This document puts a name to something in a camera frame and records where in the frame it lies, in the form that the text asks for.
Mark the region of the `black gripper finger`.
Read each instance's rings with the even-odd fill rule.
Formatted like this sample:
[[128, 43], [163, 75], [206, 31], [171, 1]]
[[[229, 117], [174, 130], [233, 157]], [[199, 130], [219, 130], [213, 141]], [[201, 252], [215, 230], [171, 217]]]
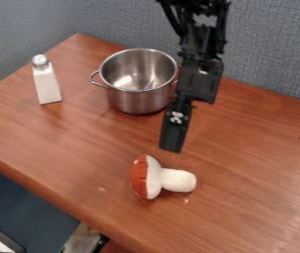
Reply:
[[179, 107], [173, 103], [163, 118], [160, 129], [159, 148], [175, 153], [179, 153], [183, 148], [186, 135], [190, 127], [190, 120], [193, 115], [193, 106], [185, 104]]

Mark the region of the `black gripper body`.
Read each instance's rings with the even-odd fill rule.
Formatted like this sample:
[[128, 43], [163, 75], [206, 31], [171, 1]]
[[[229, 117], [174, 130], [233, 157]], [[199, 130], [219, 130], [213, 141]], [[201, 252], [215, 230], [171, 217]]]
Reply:
[[225, 63], [222, 59], [185, 58], [175, 90], [175, 108], [182, 109], [193, 101], [214, 104], [217, 101]]

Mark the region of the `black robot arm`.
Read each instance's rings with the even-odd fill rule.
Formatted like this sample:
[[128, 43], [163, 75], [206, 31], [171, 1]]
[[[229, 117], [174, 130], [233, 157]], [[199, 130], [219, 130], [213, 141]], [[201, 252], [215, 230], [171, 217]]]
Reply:
[[230, 0], [156, 0], [181, 37], [182, 70], [163, 117], [159, 148], [179, 153], [193, 117], [193, 102], [217, 102], [227, 44]]

